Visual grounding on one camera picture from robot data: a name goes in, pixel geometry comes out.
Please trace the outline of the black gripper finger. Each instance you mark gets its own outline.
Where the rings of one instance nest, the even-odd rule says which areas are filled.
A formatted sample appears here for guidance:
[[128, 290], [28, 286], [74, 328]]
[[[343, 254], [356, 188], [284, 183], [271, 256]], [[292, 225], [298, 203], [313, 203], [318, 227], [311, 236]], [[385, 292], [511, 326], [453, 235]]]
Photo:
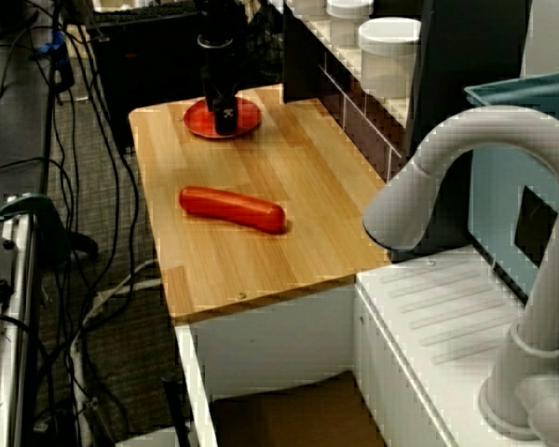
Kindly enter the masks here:
[[213, 124], [217, 134], [232, 134], [238, 125], [238, 101], [235, 97], [219, 97], [213, 101]]

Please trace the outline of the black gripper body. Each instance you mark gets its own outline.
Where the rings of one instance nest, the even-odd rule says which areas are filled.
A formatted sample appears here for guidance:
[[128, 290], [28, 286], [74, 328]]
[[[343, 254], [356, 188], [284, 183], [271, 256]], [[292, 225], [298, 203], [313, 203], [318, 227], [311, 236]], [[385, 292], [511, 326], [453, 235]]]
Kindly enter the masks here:
[[234, 97], [238, 88], [238, 68], [235, 51], [231, 46], [205, 47], [205, 65], [201, 68], [201, 79], [208, 110], [213, 111], [213, 102]]

